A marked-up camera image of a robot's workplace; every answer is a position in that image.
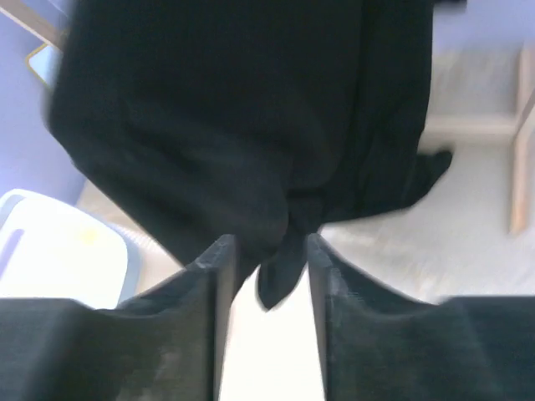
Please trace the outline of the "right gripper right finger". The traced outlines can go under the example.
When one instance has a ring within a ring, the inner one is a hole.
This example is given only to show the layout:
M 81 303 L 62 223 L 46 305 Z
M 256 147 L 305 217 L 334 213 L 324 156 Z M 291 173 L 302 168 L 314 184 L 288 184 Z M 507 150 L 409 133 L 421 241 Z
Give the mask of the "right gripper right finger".
M 328 400 L 531 400 L 534 300 L 395 292 L 318 235 L 308 274 Z

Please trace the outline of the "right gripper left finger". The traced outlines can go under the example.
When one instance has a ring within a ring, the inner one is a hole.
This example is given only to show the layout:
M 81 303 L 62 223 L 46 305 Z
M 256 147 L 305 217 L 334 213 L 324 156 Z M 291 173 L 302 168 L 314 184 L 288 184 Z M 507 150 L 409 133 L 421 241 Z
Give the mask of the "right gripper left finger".
M 68 299 L 1 301 L 4 400 L 216 400 L 235 295 L 236 244 L 114 310 Z

